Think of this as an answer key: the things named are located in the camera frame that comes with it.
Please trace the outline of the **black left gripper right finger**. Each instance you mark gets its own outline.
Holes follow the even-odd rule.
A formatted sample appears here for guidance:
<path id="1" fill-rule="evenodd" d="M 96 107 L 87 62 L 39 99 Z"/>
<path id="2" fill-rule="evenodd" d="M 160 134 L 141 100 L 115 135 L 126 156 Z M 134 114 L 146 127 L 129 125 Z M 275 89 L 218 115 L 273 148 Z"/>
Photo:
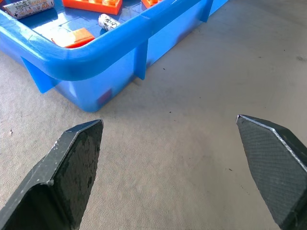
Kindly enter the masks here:
<path id="1" fill-rule="evenodd" d="M 307 228 L 307 148 L 287 128 L 238 115 L 236 124 L 252 178 L 282 230 Z"/>

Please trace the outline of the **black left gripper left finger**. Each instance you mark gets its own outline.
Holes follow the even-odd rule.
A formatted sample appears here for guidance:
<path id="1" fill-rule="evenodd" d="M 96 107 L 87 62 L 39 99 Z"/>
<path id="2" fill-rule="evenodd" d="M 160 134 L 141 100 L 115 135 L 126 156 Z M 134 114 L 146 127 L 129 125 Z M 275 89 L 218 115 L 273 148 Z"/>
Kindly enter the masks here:
<path id="1" fill-rule="evenodd" d="M 96 177 L 101 119 L 62 133 L 0 211 L 2 230 L 77 230 Z"/>

